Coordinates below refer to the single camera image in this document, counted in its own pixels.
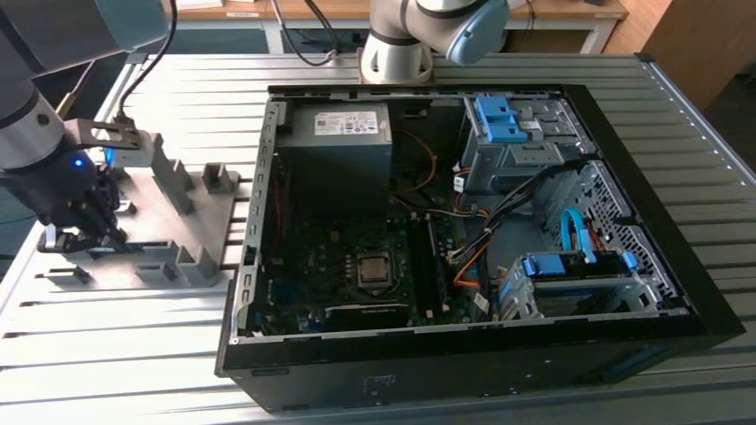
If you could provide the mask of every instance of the wooden cabinet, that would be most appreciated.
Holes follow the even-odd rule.
[[[643,51],[703,110],[756,55],[755,0],[622,0],[604,53]]]

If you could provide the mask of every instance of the gray power supply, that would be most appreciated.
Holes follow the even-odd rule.
[[[378,103],[296,108],[292,132],[278,139],[292,170],[292,198],[302,214],[380,215],[388,207],[391,127]]]

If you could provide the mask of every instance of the sticker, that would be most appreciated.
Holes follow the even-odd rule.
[[[454,191],[460,193],[464,191],[464,177],[459,175],[454,178]]]
[[[486,297],[482,295],[480,292],[475,294],[475,304],[479,306],[479,308],[483,310],[484,313],[488,312],[488,307],[491,303],[488,302],[488,299],[486,299]]]
[[[539,121],[520,121],[520,128],[523,130],[540,130],[542,124]]]
[[[376,135],[379,115],[375,112],[320,112],[316,135]]]
[[[260,18],[260,13],[254,12],[228,12],[226,13],[227,18]]]

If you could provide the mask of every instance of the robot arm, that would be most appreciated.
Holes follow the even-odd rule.
[[[374,0],[363,76],[376,84],[424,82],[430,48],[459,65],[474,64],[502,40],[508,18],[507,0]]]
[[[94,123],[64,123],[30,79],[136,50],[167,30],[160,0],[0,0],[0,186],[47,225],[42,251],[123,249],[126,235],[110,167],[84,152],[102,145]],[[132,125],[96,127],[119,133],[110,147],[139,147]]]

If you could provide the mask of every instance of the motherboard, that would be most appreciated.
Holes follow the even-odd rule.
[[[454,234],[448,217],[408,214],[294,223],[272,261],[278,314],[270,330],[319,333],[471,321],[468,299],[452,297],[447,283],[443,258],[456,248]]]

